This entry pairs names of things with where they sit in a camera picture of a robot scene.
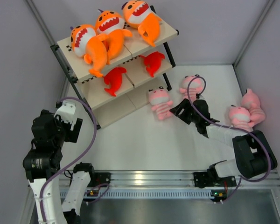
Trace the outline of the orange shark plush face down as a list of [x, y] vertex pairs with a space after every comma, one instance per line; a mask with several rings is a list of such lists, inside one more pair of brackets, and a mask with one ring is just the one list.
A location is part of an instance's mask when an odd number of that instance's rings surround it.
[[103, 76], [101, 70], [108, 61], [107, 49], [104, 44], [108, 39], [107, 34], [98, 34], [95, 27], [90, 24], [82, 24], [71, 28], [70, 41], [72, 50], [86, 64], [92, 65], [89, 73], [96, 77]]

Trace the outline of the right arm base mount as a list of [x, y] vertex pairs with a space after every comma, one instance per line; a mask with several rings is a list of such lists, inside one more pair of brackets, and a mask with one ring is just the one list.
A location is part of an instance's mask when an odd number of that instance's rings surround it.
[[236, 187], [237, 182], [234, 176], [215, 177], [208, 172], [194, 172], [194, 186], [197, 188], [205, 187]]

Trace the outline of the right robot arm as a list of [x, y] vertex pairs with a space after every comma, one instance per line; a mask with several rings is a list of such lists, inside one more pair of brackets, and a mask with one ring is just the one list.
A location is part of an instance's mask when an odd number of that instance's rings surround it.
[[202, 136], [217, 140], [233, 150], [234, 159], [210, 165], [208, 179], [213, 185], [220, 185], [227, 177], [237, 176], [248, 182], [260, 182], [277, 168], [277, 159], [260, 130], [247, 131], [220, 124], [210, 116], [205, 100], [191, 102], [184, 99], [170, 112], [188, 125], [195, 124]]

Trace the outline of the small red shark plush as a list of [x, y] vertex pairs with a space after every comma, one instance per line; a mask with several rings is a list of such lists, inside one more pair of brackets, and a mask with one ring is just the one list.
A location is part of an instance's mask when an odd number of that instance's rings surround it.
[[155, 51], [148, 56], [140, 55], [143, 59], [143, 63], [146, 67], [146, 71], [151, 77], [154, 77], [155, 72], [161, 67], [162, 60], [165, 59], [165, 55]]

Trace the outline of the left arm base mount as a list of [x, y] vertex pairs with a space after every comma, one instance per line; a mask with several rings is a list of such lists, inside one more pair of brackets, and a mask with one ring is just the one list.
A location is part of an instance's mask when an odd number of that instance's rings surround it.
[[90, 174], [90, 182], [88, 187], [95, 187], [103, 183], [110, 183], [111, 173], [110, 172], [94, 172]]

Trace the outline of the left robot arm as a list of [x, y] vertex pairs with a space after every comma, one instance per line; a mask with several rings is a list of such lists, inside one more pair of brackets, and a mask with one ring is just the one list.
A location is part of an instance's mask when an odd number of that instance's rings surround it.
[[82, 126], [63, 121], [60, 115], [42, 110], [33, 120], [31, 149], [23, 160], [26, 178], [34, 193], [38, 222], [41, 224], [79, 224], [86, 188], [96, 181], [94, 167], [79, 163], [73, 169], [72, 182], [62, 202], [59, 189], [60, 161], [64, 142], [75, 143]]

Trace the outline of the orange shark plush facing up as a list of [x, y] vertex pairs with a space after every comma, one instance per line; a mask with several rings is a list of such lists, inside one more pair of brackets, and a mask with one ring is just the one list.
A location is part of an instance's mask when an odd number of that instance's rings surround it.
[[143, 0], [130, 0], [124, 3], [121, 9], [126, 23], [138, 30], [147, 44], [155, 47], [162, 19], [152, 11], [149, 4]]

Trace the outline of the orange shark plush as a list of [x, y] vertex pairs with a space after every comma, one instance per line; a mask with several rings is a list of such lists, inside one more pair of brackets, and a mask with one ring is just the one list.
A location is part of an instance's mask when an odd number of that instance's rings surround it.
[[130, 30], [124, 29], [125, 20], [121, 14], [115, 11], [103, 11], [98, 9], [100, 15], [95, 24], [95, 29], [99, 34], [108, 35], [107, 40], [107, 64], [116, 58], [123, 50], [125, 38], [133, 37]]

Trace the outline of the large red shark plush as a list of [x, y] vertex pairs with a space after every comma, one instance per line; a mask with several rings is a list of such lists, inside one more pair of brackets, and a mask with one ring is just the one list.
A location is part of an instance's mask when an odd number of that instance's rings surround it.
[[109, 85], [109, 88], [104, 90], [111, 96], [115, 97], [115, 92], [118, 91], [122, 85], [122, 75], [126, 73], [126, 69], [122, 67], [115, 67], [104, 76], [104, 83]]

